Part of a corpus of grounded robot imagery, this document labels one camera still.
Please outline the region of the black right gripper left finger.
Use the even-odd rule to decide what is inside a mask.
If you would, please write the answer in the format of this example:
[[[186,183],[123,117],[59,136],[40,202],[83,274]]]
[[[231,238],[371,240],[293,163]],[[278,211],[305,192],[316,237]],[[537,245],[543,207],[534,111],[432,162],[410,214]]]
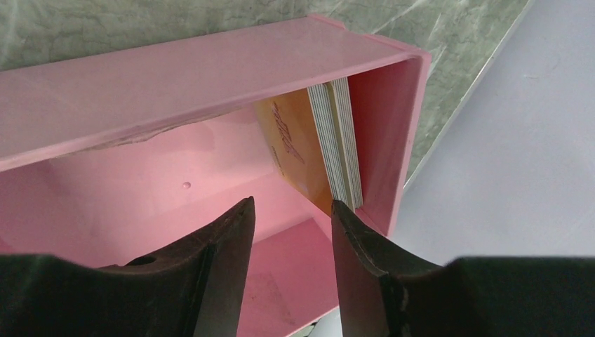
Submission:
[[[2,336],[235,336],[255,202],[126,265],[1,256]]]

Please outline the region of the orange credit card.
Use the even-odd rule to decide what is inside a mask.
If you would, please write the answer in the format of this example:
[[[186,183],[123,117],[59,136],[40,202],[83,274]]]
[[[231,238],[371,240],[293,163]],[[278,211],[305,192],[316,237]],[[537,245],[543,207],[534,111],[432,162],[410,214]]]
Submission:
[[[326,215],[333,196],[307,89],[253,104],[280,175]]]

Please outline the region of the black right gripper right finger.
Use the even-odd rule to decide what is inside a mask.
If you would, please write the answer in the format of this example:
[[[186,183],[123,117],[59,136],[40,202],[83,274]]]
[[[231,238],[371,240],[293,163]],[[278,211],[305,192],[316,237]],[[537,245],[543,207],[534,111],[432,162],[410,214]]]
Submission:
[[[332,204],[344,336],[593,336],[594,259],[464,256],[440,266]]]

